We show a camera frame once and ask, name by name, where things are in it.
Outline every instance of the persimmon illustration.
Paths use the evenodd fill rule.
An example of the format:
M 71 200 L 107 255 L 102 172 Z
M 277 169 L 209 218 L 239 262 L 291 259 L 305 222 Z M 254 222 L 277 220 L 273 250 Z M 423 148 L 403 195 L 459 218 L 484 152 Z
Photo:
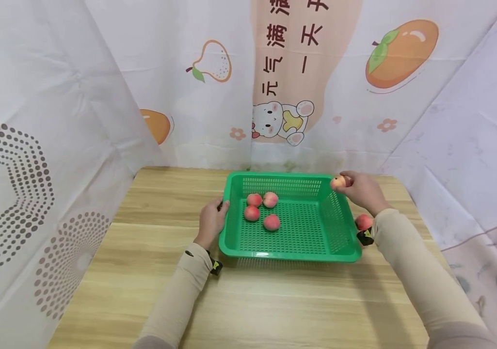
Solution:
M 428 19 L 414 19 L 382 37 L 367 62 L 365 74 L 371 85 L 390 88 L 406 80 L 434 51 L 438 26 Z
M 200 58 L 186 72 L 192 71 L 192 76 L 201 82 L 206 82 L 204 74 L 215 81 L 225 82 L 231 77 L 231 68 L 231 59 L 223 44 L 217 40 L 208 40 L 202 48 Z
M 140 109 L 140 113 L 143 115 L 145 123 L 157 144 L 163 143 L 175 127 L 172 118 L 149 109 Z

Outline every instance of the left hand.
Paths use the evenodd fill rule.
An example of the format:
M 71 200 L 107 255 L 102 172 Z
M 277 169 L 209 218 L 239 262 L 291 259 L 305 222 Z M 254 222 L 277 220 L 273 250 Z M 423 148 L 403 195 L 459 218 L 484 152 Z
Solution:
M 229 210 L 230 202 L 223 202 L 222 208 L 217 210 L 222 201 L 223 198 L 215 199 L 205 205 L 200 212 L 200 230 L 194 242 L 204 247 L 205 250 L 210 249 L 211 244 L 225 225 L 225 215 Z

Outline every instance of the pear illustration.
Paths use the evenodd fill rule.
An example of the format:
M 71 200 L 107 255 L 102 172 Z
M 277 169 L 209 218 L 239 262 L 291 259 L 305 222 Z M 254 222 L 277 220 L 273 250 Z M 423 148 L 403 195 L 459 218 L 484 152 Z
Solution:
M 231 68 L 231 59 L 223 44 L 217 40 L 208 40 L 202 48 L 200 58 L 186 69 L 186 73 L 192 71 L 192 76 L 201 82 L 206 82 L 204 75 L 215 81 L 225 82 L 231 77 Z

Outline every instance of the hand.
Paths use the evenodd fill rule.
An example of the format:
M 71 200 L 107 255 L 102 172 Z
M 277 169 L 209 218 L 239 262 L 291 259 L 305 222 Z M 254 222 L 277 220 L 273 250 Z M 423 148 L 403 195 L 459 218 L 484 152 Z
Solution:
M 345 194 L 355 205 L 366 209 L 373 217 L 391 207 L 373 177 L 354 171 L 344 171 L 339 174 L 351 178 L 352 185 L 338 187 L 336 191 Z
M 229 210 L 229 201 L 223 202 L 222 208 L 218 210 L 223 198 L 215 199 L 204 206 L 200 212 L 200 230 L 194 242 L 209 250 L 211 244 L 222 231 L 225 225 L 225 215 Z

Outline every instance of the black wrist strap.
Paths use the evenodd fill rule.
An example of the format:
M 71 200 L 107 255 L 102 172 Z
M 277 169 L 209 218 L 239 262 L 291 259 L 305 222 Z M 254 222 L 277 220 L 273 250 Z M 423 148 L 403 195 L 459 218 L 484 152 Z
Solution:
M 210 260 L 211 260 L 212 269 L 211 269 L 210 273 L 212 273 L 215 276 L 218 276 L 219 273 L 221 272 L 221 269 L 223 268 L 223 263 L 221 263 L 220 261 L 214 260 L 214 258 L 211 258 L 210 251 L 206 250 L 206 252 L 208 253 L 208 256 L 210 256 Z
M 356 238 L 359 239 L 363 246 L 372 245 L 374 243 L 374 239 L 372 238 L 372 227 L 367 230 L 358 232 L 356 234 Z

